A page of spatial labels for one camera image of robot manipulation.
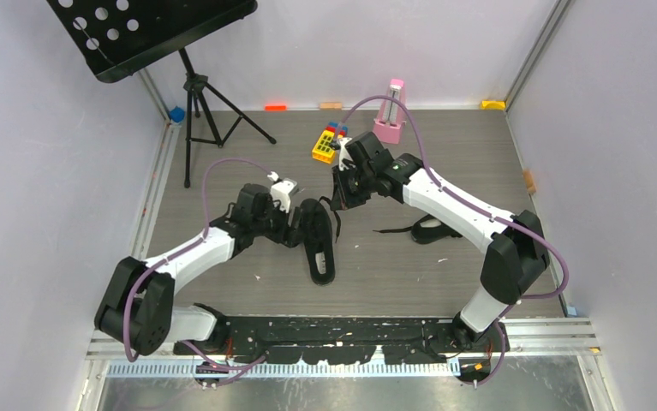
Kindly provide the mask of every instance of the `gray table surface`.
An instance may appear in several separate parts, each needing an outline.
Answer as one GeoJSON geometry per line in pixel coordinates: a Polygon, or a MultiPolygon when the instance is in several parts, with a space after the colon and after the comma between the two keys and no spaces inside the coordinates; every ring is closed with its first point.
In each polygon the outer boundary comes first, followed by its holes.
{"type": "MultiPolygon", "coordinates": [[[[311,149],[338,111],[248,113],[278,143],[270,145],[242,122],[224,148],[193,144],[192,187],[184,179],[185,129],[177,144],[149,255],[172,249],[204,227],[200,184],[207,166],[220,158],[256,160],[279,175],[298,181],[304,198],[331,196],[331,169],[311,158],[311,149]]],[[[373,127],[375,110],[359,110],[348,121],[349,135],[373,127]]],[[[520,212],[532,209],[524,187],[504,113],[478,110],[418,110],[418,126],[432,167],[444,178],[494,206],[520,212]]],[[[217,112],[222,133],[236,115],[217,112]]],[[[194,123],[194,136],[211,138],[204,118],[194,123]]],[[[402,142],[389,147],[396,157],[418,156],[410,127],[402,142]]],[[[207,180],[212,217],[222,215],[245,183],[269,185],[264,173],[245,164],[223,164],[207,180]]],[[[193,280],[176,302],[200,302],[222,313],[257,315],[453,316],[480,285],[483,256],[469,241],[445,239],[430,245],[413,243],[409,234],[377,234],[375,229],[411,225],[423,212],[395,200],[374,196],[363,207],[341,213],[343,229],[336,254],[336,280],[313,284],[302,247],[288,249],[264,238],[237,258],[193,280]]],[[[553,282],[546,271],[530,290],[547,292],[553,282]]],[[[561,317],[557,299],[527,301],[509,317],[561,317]]]]}

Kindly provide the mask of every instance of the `pink block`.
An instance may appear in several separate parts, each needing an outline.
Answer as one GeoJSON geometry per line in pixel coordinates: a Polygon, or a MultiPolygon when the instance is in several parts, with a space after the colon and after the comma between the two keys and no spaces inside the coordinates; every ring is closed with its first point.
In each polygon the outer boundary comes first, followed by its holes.
{"type": "MultiPolygon", "coordinates": [[[[406,92],[403,89],[403,80],[392,79],[389,88],[386,91],[387,96],[393,95],[394,98],[406,103],[406,92]]],[[[384,100],[379,110],[379,115],[373,122],[373,133],[379,137],[379,140],[387,144],[398,144],[401,140],[401,132],[404,125],[404,113],[396,104],[389,100],[384,100]]]]}

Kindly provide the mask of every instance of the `black music stand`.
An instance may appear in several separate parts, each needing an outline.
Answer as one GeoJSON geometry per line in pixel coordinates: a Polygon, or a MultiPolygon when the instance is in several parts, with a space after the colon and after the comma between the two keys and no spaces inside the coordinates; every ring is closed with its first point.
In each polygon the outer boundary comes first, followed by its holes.
{"type": "Polygon", "coordinates": [[[97,79],[117,82],[174,51],[179,52],[187,70],[187,162],[184,187],[190,186],[189,168],[192,142],[222,147],[244,118],[272,144],[277,143],[250,117],[232,104],[207,81],[194,72],[184,48],[230,23],[252,14],[255,0],[47,0],[71,39],[81,50],[97,79]],[[235,113],[237,120],[222,138],[207,106],[204,89],[209,90],[235,113]],[[195,115],[200,105],[214,140],[192,138],[192,103],[195,115]]]}

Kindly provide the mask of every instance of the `small wooden block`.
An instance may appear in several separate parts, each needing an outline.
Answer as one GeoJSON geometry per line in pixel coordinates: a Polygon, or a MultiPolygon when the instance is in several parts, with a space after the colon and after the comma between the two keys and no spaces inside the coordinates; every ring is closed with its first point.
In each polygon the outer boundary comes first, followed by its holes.
{"type": "Polygon", "coordinates": [[[523,170],[523,177],[525,179],[525,187],[528,189],[528,194],[535,194],[537,192],[537,188],[535,188],[535,180],[533,179],[530,170],[523,170]]]}
{"type": "Polygon", "coordinates": [[[342,110],[343,109],[343,103],[336,103],[336,102],[321,103],[320,104],[320,109],[321,110],[342,110]]]}

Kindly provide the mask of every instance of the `blue block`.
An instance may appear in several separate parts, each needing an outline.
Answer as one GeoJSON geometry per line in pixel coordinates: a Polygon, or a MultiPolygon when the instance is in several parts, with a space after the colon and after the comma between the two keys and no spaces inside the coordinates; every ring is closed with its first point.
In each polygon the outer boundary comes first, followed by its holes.
{"type": "Polygon", "coordinates": [[[172,111],[170,111],[170,119],[173,122],[182,122],[184,120],[184,110],[180,109],[179,107],[175,107],[172,111]]]}
{"type": "MultiPolygon", "coordinates": [[[[329,123],[328,123],[328,127],[336,128],[336,127],[338,127],[338,123],[337,123],[337,122],[329,122],[329,123]]],[[[343,126],[343,127],[341,127],[341,129],[342,129],[346,134],[349,133],[349,128],[348,128],[347,126],[343,126]]]]}

